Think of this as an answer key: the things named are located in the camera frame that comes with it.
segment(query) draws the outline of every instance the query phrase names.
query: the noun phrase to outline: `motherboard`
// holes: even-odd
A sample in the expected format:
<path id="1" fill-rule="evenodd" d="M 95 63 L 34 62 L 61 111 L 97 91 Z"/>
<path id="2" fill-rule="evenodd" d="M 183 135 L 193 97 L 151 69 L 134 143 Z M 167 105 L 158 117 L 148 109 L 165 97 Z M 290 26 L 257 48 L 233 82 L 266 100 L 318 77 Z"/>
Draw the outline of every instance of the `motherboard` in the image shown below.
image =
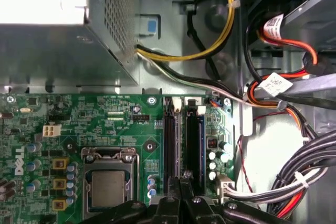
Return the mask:
<path id="1" fill-rule="evenodd" d="M 216 199 L 217 178 L 233 178 L 231 114 L 212 95 L 0 95 L 0 223 L 149 205 L 171 176 Z"/>

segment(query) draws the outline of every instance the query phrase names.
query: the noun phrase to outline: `yellow wire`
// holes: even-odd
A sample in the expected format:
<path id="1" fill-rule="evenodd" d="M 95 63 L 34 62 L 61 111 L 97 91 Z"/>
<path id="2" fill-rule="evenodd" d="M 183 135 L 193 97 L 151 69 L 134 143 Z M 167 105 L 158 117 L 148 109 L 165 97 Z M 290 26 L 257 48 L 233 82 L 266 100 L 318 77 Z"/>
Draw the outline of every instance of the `yellow wire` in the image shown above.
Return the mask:
<path id="1" fill-rule="evenodd" d="M 231 4 L 233 1 L 234 0 L 227 0 L 227 2 L 229 4 Z M 146 56 L 147 58 L 150 58 L 152 60 L 157 60 L 157 61 L 184 61 L 184 60 L 191 60 L 191 59 L 202 57 L 205 54 L 207 54 L 209 52 L 212 52 L 214 49 L 219 47 L 220 44 L 227 38 L 227 36 L 229 35 L 230 30 L 232 28 L 234 17 L 235 17 L 235 9 L 233 7 L 229 7 L 228 8 L 227 21 L 226 21 L 225 27 L 224 27 L 221 35 L 208 49 L 206 49 L 203 52 L 199 52 L 197 54 L 187 55 L 187 56 L 161 56 L 161 55 L 157 55 L 157 54 L 154 54 L 154 53 L 146 52 L 146 51 L 141 50 L 139 48 L 137 49 L 137 52 Z"/>

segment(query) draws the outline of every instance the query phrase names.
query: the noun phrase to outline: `barcode label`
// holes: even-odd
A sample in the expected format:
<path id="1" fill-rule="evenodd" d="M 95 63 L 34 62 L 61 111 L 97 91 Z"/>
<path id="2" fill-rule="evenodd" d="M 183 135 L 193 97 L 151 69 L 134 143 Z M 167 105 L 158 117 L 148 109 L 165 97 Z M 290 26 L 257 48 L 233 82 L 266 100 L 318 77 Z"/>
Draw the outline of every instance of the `barcode label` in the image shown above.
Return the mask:
<path id="1" fill-rule="evenodd" d="M 266 80 L 264 80 L 259 87 L 264 89 L 271 96 L 276 97 L 279 93 L 284 93 L 293 83 L 286 80 L 277 73 L 272 73 Z"/>
<path id="2" fill-rule="evenodd" d="M 283 20 L 283 14 L 280 14 L 269 21 L 264 25 L 264 33 L 271 38 L 281 39 L 280 26 Z"/>

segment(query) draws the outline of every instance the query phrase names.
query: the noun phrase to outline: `cpu socket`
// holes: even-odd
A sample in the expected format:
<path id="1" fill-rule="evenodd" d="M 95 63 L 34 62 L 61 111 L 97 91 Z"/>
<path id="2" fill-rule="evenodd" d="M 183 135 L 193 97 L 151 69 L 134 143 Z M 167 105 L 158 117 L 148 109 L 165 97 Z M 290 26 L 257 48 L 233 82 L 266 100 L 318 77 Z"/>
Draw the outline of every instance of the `cpu socket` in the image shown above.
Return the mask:
<path id="1" fill-rule="evenodd" d="M 81 158 L 83 219 L 135 197 L 138 199 L 140 160 L 135 148 L 84 147 Z"/>

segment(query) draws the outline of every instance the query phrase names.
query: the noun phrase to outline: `mounting screw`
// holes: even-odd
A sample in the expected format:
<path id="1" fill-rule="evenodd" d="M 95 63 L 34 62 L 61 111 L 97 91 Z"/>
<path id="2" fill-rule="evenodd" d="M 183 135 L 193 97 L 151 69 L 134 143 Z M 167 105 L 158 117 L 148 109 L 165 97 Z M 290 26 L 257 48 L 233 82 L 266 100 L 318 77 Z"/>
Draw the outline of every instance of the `mounting screw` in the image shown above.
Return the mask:
<path id="1" fill-rule="evenodd" d="M 235 210 L 235 209 L 237 209 L 238 206 L 235 203 L 229 203 L 229 204 L 227 204 L 227 207 L 232 209 L 232 210 Z"/>
<path id="2" fill-rule="evenodd" d="M 131 155 L 127 155 L 127 156 L 125 156 L 125 160 L 127 162 L 131 162 L 131 161 L 133 161 L 133 157 Z"/>
<path id="3" fill-rule="evenodd" d="M 156 104 L 156 98 L 155 97 L 148 97 L 147 103 L 149 103 L 150 105 Z"/>
<path id="4" fill-rule="evenodd" d="M 94 157 L 92 155 L 86 156 L 86 161 L 87 162 L 92 162 L 94 160 Z"/>
<path id="5" fill-rule="evenodd" d="M 201 198 L 199 197 L 194 197 L 193 198 L 193 203 L 200 203 L 201 202 Z"/>
<path id="6" fill-rule="evenodd" d="M 14 97 L 7 97 L 7 102 L 8 103 L 13 103 L 13 102 L 15 102 L 15 98 Z"/>
<path id="7" fill-rule="evenodd" d="M 223 103 L 225 106 L 231 106 L 231 100 L 229 98 L 225 98 Z"/>

